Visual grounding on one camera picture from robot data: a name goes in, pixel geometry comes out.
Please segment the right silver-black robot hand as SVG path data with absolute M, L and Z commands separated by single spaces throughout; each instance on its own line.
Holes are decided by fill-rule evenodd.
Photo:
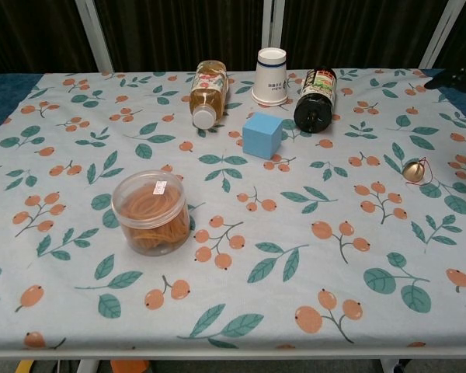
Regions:
M 466 93 L 466 68 L 445 69 L 425 84 L 426 89 L 453 88 Z

